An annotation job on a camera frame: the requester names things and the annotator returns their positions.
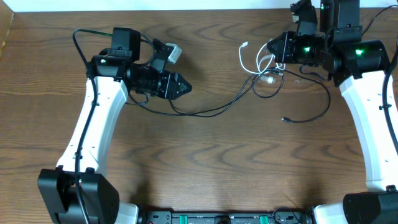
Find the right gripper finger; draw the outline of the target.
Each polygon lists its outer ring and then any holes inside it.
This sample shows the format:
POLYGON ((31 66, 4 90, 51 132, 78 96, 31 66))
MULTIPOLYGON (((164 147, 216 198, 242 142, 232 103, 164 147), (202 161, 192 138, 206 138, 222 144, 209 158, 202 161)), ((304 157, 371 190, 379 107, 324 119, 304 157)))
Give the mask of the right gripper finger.
POLYGON ((285 32, 268 43, 270 49, 282 49, 285 45, 285 32))
POLYGON ((281 62, 282 61, 282 54, 275 48, 271 46, 267 46, 268 51, 274 56, 274 61, 275 62, 281 62))

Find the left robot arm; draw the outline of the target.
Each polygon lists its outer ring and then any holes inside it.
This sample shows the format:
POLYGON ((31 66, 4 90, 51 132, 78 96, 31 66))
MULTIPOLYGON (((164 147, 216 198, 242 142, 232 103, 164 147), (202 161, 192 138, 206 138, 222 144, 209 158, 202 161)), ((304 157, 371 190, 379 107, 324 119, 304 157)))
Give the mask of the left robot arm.
POLYGON ((182 54, 177 44, 148 39, 116 27, 111 46, 84 60, 86 93, 72 138, 54 169, 42 169, 37 184, 54 223, 140 223, 144 218, 123 203, 106 179, 114 128, 130 92, 176 100, 192 86, 165 69, 182 54))

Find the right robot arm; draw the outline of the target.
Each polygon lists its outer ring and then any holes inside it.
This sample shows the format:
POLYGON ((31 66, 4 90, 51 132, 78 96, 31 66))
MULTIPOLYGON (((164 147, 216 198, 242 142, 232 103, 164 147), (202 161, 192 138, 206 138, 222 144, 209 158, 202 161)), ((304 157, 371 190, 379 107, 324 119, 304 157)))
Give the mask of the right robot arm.
POLYGON ((358 0, 310 1, 290 7, 297 30, 268 44, 277 63, 322 66, 340 89, 354 120, 366 170, 365 192, 314 206, 309 223, 397 222, 396 58, 380 40, 364 40, 358 0))

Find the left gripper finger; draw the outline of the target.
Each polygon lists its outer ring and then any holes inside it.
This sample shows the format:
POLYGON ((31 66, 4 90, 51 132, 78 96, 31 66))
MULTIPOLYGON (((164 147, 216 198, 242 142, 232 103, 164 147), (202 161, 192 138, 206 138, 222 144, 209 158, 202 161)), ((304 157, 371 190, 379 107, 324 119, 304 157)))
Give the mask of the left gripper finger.
POLYGON ((171 100, 176 100, 180 98, 181 96, 190 93, 192 91, 192 86, 186 86, 186 85, 176 85, 171 91, 170 94, 170 99, 171 100))
POLYGON ((192 85, 181 74, 175 74, 175 81, 177 90, 192 90, 192 85))

